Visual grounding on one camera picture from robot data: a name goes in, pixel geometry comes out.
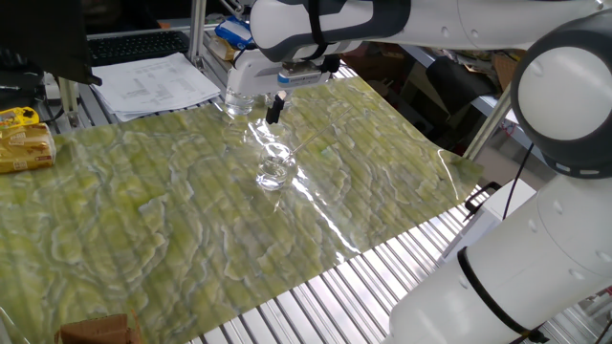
metal pole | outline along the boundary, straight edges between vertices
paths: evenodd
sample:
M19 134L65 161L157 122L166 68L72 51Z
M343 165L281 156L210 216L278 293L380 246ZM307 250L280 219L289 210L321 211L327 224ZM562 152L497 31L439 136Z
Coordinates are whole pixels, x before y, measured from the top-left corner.
M463 156L464 158L467 158L471 161L476 159L476 157L482 150L482 147L485 146L487 140L489 140L489 138L493 135L495 129L499 127L499 124L501 124L502 120L506 118L506 115L512 109L512 107L513 106L510 102L509 84L508 87L506 87L506 91L504 91L504 93L499 98L499 101L497 101L497 105L495 105L493 111L491 112L487 120L485 120L485 123L482 125L482 127L480 127L478 134L476 134L476 137L470 143L470 147L468 147L466 154L464 154Z
M204 24L207 16L207 0L191 0L191 31L189 35L189 60L200 71L204 70Z
M68 118L70 126L78 128L80 122L78 120L78 88L77 83L72 80L67 80L63 77L58 79L59 96L61 98L61 106L64 108L64 115Z

monitor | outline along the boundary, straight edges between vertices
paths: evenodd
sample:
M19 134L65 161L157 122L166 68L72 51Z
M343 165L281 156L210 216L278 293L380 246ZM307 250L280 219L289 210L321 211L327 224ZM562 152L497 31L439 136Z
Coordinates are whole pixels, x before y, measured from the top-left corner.
M0 1L0 47L52 75L101 85L92 74L81 0Z

metal table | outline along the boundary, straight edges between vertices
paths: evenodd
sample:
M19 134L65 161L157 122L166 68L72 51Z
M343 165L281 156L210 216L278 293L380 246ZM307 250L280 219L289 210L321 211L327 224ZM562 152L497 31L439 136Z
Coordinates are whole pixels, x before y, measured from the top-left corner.
M205 45L211 30L205 30ZM206 76L225 90L230 64L208 51L204 53L204 60ZM334 74L337 78L353 76L357 75L346 66ZM82 127L119 122L114 114L100 106L88 86L78 85L78 89L81 99L78 117ZM195 106L222 102L223 98L222 94ZM37 110L43 119L50 117L40 104ZM64 117L51 124L51 129L62 134L79 128L72 128ZM483 194L477 201L484 202L487 198L488 195ZM468 211L459 205L201 334L190 343L380 343L388 334L388 318L393 306L439 267L439 258L464 228L463 219L467 214ZM559 344L589 343L598 334L573 309L546 323L543 331L551 338L551 343Z

white paper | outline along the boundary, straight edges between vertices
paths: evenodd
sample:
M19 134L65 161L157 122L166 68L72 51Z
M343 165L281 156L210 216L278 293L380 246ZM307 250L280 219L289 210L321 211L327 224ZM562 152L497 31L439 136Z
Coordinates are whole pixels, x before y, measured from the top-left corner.
M96 67L102 86L92 86L104 106L127 121L186 108L219 95L220 90L185 58L168 57Z

green marbled mat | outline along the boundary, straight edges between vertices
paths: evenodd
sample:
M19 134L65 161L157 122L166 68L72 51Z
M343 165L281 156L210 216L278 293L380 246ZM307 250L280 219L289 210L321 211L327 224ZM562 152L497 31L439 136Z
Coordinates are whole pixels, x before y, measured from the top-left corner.
M0 318L14 343L135 310L183 344L459 204L481 168L427 141L359 78L296 91L297 156L254 182L254 121L215 105L55 137L53 168L0 176Z

